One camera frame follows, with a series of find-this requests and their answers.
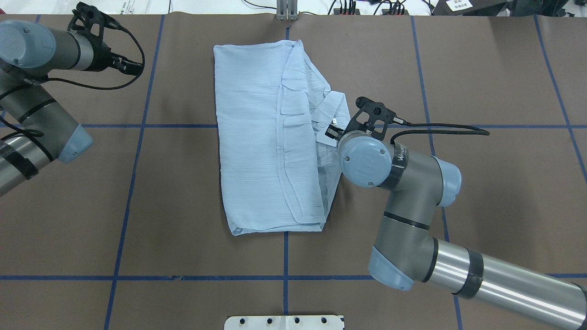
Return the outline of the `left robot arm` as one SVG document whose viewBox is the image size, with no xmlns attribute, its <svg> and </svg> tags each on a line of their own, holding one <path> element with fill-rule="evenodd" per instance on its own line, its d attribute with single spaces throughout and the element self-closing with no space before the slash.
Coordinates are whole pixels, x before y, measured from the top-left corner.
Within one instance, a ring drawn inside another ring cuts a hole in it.
<svg viewBox="0 0 587 330">
<path fill-rule="evenodd" d="M 112 52 L 104 42 L 105 29 L 124 32 L 138 47 L 140 62 Z M 54 70 L 101 72 L 113 68 L 141 77 L 145 53 L 136 37 L 113 17 L 76 14 L 67 29 L 38 22 L 6 20 L 1 23 L 1 110 L 16 123 L 1 118 L 11 130 L 1 138 L 1 195 L 31 180 L 55 160 L 71 163 L 86 152 L 94 139 L 43 87 L 61 82 L 100 90 L 98 86 L 51 78 Z"/>
</svg>

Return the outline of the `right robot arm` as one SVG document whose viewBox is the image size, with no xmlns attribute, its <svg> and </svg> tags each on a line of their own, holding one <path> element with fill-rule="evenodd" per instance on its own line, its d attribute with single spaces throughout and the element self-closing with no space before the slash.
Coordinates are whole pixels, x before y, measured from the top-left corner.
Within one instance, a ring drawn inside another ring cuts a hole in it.
<svg viewBox="0 0 587 330">
<path fill-rule="evenodd" d="M 389 196 L 368 264 L 370 276 L 396 290 L 429 283 L 563 330 L 586 328 L 586 288 L 436 238 L 439 209 L 460 192 L 459 169 L 369 130 L 327 128 L 344 177 Z"/>
</svg>

